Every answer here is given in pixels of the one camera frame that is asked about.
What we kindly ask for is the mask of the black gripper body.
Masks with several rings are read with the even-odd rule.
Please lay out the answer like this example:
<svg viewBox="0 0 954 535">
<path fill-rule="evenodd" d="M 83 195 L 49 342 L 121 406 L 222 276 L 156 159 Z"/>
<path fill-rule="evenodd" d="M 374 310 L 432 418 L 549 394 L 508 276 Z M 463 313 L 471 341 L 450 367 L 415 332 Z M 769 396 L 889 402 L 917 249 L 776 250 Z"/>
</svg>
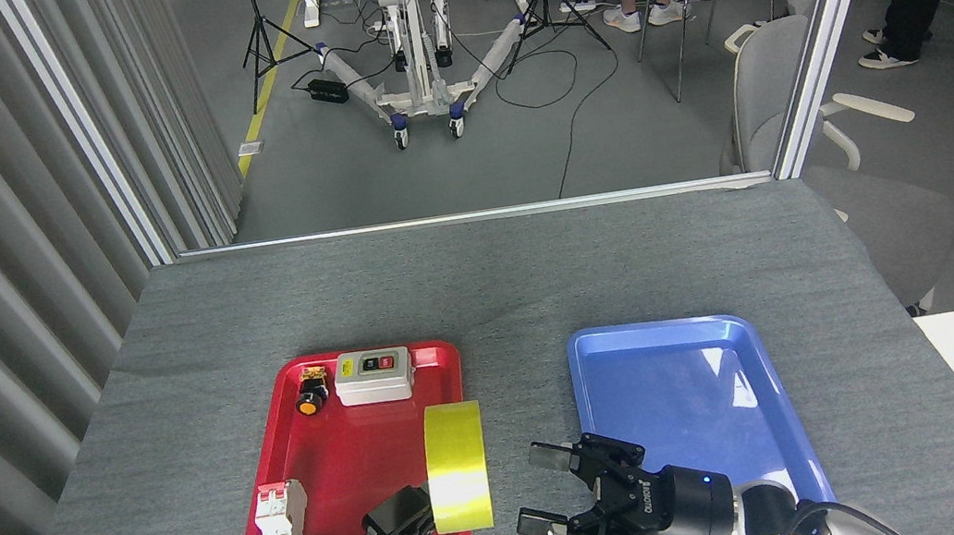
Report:
<svg viewBox="0 0 954 535">
<path fill-rule="evenodd" d="M 737 505 L 727 474 L 673 465 L 632 473 L 652 535 L 733 535 Z"/>
</svg>

